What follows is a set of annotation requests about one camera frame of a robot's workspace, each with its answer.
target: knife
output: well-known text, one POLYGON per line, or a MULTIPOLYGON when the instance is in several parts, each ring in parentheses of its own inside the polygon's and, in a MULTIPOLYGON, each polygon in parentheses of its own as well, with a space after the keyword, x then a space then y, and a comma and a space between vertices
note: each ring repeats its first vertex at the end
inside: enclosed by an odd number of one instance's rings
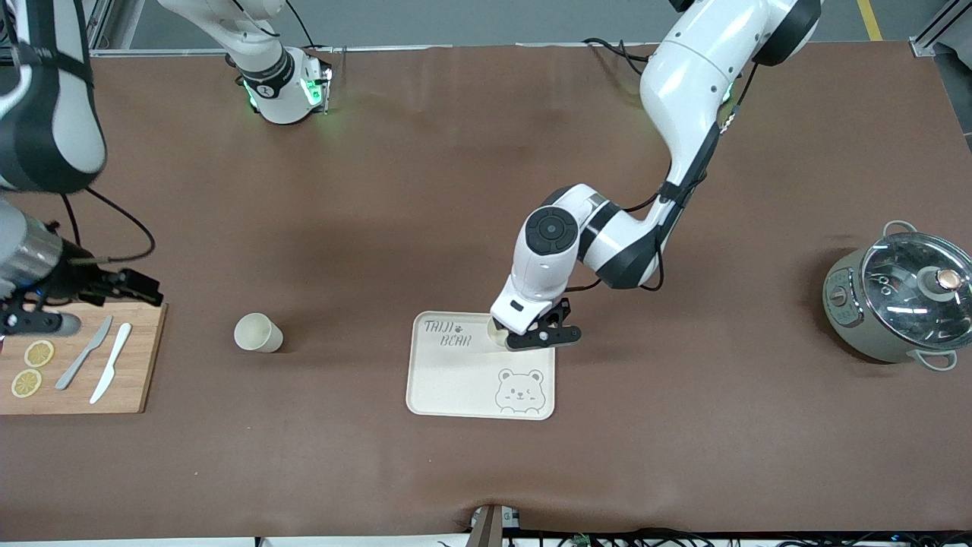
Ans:
POLYGON ((91 352, 95 351, 99 346, 101 346, 101 343, 105 341, 105 337, 108 336, 108 329, 110 328, 112 328, 111 315, 105 317, 105 322, 101 323, 101 328, 98 329, 98 332, 94 333, 94 338, 91 339, 91 342, 87 343, 87 347, 81 352, 81 355, 78 355, 78 358, 74 360, 74 363, 71 364, 71 368, 67 369, 64 374, 61 375, 60 379, 57 380, 57 385, 54 386, 54 389, 63 391, 64 389, 67 389, 68 385, 71 385, 71 381, 74 380, 75 375, 77 375, 78 371, 81 370, 81 365, 85 362, 85 359, 87 359, 91 352))
POLYGON ((121 327, 119 327, 119 333, 115 337, 115 347, 112 347, 112 354, 108 357, 108 363, 105 365, 105 372, 101 373, 101 380, 98 381, 98 387, 94 389, 94 393, 91 394, 91 400, 88 403, 92 405, 97 403, 98 399, 108 390, 108 386, 115 378, 115 361, 119 359, 119 354, 122 353, 122 347, 124 347, 124 343, 128 340, 130 333, 131 323, 122 323, 121 327))

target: yellow floor line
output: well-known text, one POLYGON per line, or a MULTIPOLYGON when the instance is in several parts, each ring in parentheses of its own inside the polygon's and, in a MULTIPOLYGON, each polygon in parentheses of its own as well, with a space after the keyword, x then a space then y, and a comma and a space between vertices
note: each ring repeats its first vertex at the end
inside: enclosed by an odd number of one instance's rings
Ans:
POLYGON ((857 7, 860 8, 860 16, 864 19, 864 27, 867 28, 867 37, 872 42, 880 42, 881 29, 878 28, 878 20, 874 17, 874 8, 871 7, 871 0, 857 0, 857 7))

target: gray knife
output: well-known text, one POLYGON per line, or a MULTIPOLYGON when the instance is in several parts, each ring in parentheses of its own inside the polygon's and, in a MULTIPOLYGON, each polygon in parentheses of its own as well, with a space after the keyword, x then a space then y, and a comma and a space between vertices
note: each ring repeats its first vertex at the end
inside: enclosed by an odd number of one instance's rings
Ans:
POLYGON ((101 346, 101 343, 105 341, 105 337, 108 336, 108 331, 111 328, 112 316, 109 315, 105 317, 105 322, 101 323, 101 328, 98 329, 98 332, 94 333, 94 338, 91 339, 91 342, 87 343, 85 350, 82 351, 81 355, 78 355, 78 358, 75 359, 74 363, 71 364, 71 368, 67 369, 67 371, 61 375, 60 379, 57 381, 57 384, 54 386, 55 389, 62 391, 67 389, 68 385, 71 385, 71 381, 74 380, 75 375, 78 374, 78 370, 81 369, 81 365, 85 362, 87 356, 101 346))

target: cable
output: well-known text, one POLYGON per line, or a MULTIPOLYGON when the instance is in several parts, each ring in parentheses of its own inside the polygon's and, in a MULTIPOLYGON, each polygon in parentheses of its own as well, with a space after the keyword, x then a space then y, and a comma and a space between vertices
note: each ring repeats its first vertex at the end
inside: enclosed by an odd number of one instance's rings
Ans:
MULTIPOLYGON (((615 48, 613 45, 609 44, 601 38, 588 38, 581 42, 582 44, 598 44, 599 46, 604 46, 607 50, 615 55, 625 56, 624 52, 615 48)), ((631 60, 636 60, 638 62, 648 62, 648 57, 641 55, 627 55, 631 60)))
POLYGON ((294 9, 294 4, 291 4, 291 0, 287 0, 287 7, 290 8, 291 9, 291 12, 294 13, 294 17, 297 19, 297 22, 300 23, 300 28, 303 29, 303 31, 304 31, 304 36, 307 37, 307 46, 306 47, 308 47, 308 48, 322 48, 323 46, 320 46, 320 45, 316 44, 314 42, 314 39, 310 37, 310 32, 307 32, 307 25, 305 25, 303 23, 303 19, 300 18, 300 14, 297 12, 297 10, 294 9))
POLYGON ((749 84, 752 83, 752 77, 756 75, 756 68, 758 67, 758 64, 752 65, 752 70, 749 71, 749 77, 746 78, 746 85, 743 86, 743 92, 739 94, 739 100, 736 101, 736 108, 739 108, 739 105, 743 104, 743 99, 746 98, 746 92, 749 91, 749 84))
MULTIPOLYGON (((950 535, 950 536, 942 539, 941 541, 938 542, 938 544, 941 545, 942 547, 945 547, 946 545, 952 543, 953 541, 961 538, 964 535, 969 535, 969 532, 968 531, 960 531, 959 533, 955 533, 953 535, 950 535)), ((961 542, 964 543, 964 544, 966 544, 966 545, 969 544, 969 541, 968 540, 963 540, 961 542)))
POLYGON ((600 284, 601 284, 601 280, 598 279, 597 281, 594 281, 590 285, 577 286, 577 287, 567 287, 566 289, 564 289, 564 292, 565 293, 579 293, 579 292, 582 292, 582 291, 586 291, 586 290, 593 289, 594 287, 596 287, 596 286, 598 286, 600 284))
POLYGON ((117 212, 121 213, 122 216, 124 216, 125 218, 130 220, 132 224, 137 226, 138 229, 141 230, 143 234, 145 234, 145 237, 149 239, 149 248, 138 254, 133 254, 130 256, 108 257, 108 258, 79 258, 71 261, 72 264, 81 265, 81 264, 111 264, 116 262, 133 262, 136 260, 143 259, 156 251, 156 238, 152 235, 152 232, 148 228, 146 228, 144 224, 142 224, 140 220, 135 218, 131 213, 124 210, 119 205, 115 204, 113 201, 109 200, 108 198, 105 198, 104 196, 92 190, 91 188, 88 188, 87 192, 92 196, 95 196, 99 200, 103 201, 105 204, 115 209, 117 212))
POLYGON ((71 206, 71 201, 67 199, 67 194, 61 194, 61 199, 64 201, 64 208, 67 210, 67 218, 71 221, 71 231, 74 232, 74 244, 81 246, 81 233, 78 231, 78 219, 74 216, 74 207, 71 206))
POLYGON ((625 60, 628 61, 628 66, 630 66, 632 70, 634 70, 635 72, 638 73, 639 76, 641 76, 641 74, 642 74, 641 70, 637 66, 635 66, 634 61, 631 60, 631 56, 628 55, 628 50, 625 49, 625 47, 624 47, 624 40, 619 41, 617 43, 617 45, 618 45, 618 47, 621 48, 621 52, 624 54, 625 60))
POLYGON ((658 256, 658 283, 653 287, 640 285, 642 289, 650 292, 660 291, 662 285, 665 284, 665 261, 662 259, 662 248, 661 243, 658 242, 658 237, 655 238, 655 255, 658 256))
MULTIPOLYGON (((824 533, 819 537, 794 538, 792 540, 783 541, 778 543, 776 547, 852 547, 874 534, 874 532, 868 532, 854 539, 843 539, 840 535, 833 536, 824 533)), ((907 537, 912 545, 916 545, 916 540, 912 535, 902 534, 902 536, 907 537)))
POLYGON ((255 26, 256 28, 258 28, 260 30, 260 32, 262 32, 263 34, 266 34, 267 36, 272 36, 274 38, 280 38, 280 34, 279 33, 270 32, 269 30, 267 30, 267 29, 263 28, 262 26, 260 26, 260 24, 257 22, 256 19, 250 17, 250 14, 248 14, 247 11, 243 9, 243 6, 240 5, 239 0, 233 0, 233 4, 236 4, 236 7, 239 8, 241 12, 243 12, 243 15, 246 16, 246 19, 248 19, 253 24, 253 26, 255 26))
POLYGON ((642 201, 641 203, 635 205, 634 207, 628 207, 627 209, 622 209, 622 210, 624 212, 626 212, 626 213, 633 213, 635 211, 640 211, 640 210, 644 209, 645 207, 648 207, 652 203, 655 203, 655 200, 657 200, 657 199, 658 199, 658 193, 656 192, 656 193, 652 194, 650 198, 648 198, 645 201, 642 201))
POLYGON ((698 539, 699 541, 705 543, 706 547, 715 547, 715 544, 714 543, 712 543, 711 541, 709 541, 708 539, 706 539, 705 537, 703 537, 703 536, 701 536, 701 535, 699 535, 697 533, 692 533, 690 531, 688 531, 686 533, 689 536, 694 537, 695 539, 698 539))

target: glass lid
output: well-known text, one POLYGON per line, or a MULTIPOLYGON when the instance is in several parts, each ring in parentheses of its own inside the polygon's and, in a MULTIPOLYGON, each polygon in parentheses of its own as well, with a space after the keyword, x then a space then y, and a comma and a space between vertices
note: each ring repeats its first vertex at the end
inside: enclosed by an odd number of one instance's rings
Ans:
POLYGON ((972 341, 972 261, 958 247, 892 234, 864 254, 861 277, 867 305, 900 338, 938 350, 972 341))

